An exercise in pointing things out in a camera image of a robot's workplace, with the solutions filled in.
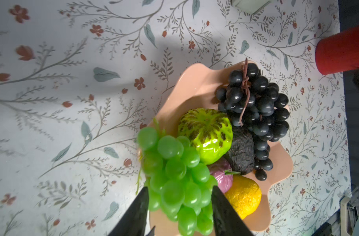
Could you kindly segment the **green grape bunch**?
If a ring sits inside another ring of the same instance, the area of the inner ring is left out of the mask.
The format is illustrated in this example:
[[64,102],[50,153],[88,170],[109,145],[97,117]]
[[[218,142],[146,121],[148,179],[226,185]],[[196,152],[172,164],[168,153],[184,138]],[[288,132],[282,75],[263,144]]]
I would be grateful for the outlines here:
[[217,180],[184,136],[173,136],[157,120],[137,136],[149,212],[159,236],[209,236],[214,230],[211,194]]

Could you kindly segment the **red pencil cup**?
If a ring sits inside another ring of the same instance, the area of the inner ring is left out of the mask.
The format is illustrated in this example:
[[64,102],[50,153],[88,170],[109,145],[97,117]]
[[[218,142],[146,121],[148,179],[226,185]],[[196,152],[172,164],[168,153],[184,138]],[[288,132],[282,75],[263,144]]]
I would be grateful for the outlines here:
[[323,75],[359,69],[359,25],[319,41],[315,62]]

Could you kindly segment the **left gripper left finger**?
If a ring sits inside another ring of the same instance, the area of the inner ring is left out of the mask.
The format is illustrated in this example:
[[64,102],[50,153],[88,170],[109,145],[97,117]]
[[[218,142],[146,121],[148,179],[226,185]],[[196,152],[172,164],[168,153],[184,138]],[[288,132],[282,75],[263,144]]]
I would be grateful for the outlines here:
[[154,236],[155,226],[146,234],[149,200],[149,189],[143,187],[108,236]]

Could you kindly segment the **dark brown avocado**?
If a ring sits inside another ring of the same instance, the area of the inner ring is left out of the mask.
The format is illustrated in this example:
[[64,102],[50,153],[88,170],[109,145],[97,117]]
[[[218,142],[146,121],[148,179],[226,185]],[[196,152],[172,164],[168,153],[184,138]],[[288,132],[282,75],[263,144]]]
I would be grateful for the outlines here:
[[251,133],[244,127],[233,127],[231,148],[223,155],[233,172],[247,175],[254,169],[254,141]]

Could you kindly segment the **bright green custard apple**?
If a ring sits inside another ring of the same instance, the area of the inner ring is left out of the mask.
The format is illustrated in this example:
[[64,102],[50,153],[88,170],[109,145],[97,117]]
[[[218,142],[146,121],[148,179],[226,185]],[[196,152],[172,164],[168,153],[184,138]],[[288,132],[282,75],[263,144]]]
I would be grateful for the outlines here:
[[179,136],[190,140],[200,155],[200,161],[211,165],[232,146],[233,128],[229,117],[214,109],[197,108],[184,114],[178,125]]

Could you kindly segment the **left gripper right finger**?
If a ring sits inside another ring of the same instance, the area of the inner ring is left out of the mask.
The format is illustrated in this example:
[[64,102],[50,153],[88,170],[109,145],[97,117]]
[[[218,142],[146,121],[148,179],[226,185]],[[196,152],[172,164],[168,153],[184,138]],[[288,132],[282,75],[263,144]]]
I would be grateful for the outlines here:
[[217,186],[212,189],[211,204],[216,236],[254,236]]

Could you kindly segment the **purple round fruit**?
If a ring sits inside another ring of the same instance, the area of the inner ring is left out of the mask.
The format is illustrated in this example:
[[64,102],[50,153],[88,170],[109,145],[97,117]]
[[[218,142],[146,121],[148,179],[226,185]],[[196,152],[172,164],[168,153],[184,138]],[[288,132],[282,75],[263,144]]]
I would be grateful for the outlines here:
[[210,174],[215,177],[218,187],[223,193],[229,191],[233,184],[233,176],[239,175],[240,172],[232,170],[229,162],[223,157],[211,165],[208,165]]

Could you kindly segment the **pink scalloped fruit bowl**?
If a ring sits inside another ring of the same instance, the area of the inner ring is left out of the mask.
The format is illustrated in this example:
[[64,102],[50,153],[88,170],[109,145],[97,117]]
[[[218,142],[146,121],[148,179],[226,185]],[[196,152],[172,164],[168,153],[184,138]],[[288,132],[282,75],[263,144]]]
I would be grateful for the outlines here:
[[[216,90],[226,85],[229,74],[241,69],[244,62],[221,70],[213,70],[203,64],[194,64],[186,69],[155,119],[161,130],[176,136],[180,118],[191,109],[217,109]],[[247,216],[243,222],[250,231],[264,232],[270,226],[271,211],[269,206],[270,188],[287,179],[293,171],[293,161],[280,142],[269,142],[269,157],[273,169],[269,171],[266,181],[256,181],[262,191],[261,203],[257,210]]]

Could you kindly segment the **dark purple grape bunch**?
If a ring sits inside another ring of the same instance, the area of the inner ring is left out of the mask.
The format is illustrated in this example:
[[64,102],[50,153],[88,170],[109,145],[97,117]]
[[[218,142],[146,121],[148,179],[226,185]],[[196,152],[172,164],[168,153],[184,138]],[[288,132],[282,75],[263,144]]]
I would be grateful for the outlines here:
[[255,63],[244,62],[241,69],[233,70],[227,87],[219,88],[218,110],[229,117],[233,127],[249,130],[254,141],[254,169],[257,180],[265,181],[273,169],[269,157],[269,142],[277,142],[289,130],[286,109],[289,99],[280,93],[276,83],[270,83]]

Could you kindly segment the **yellow pear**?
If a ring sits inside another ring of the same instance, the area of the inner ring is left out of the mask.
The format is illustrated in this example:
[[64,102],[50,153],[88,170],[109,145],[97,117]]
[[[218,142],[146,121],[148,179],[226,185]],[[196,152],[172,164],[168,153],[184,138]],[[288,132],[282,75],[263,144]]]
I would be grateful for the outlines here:
[[252,179],[234,175],[232,186],[225,193],[225,197],[243,220],[257,210],[262,199],[262,192]]

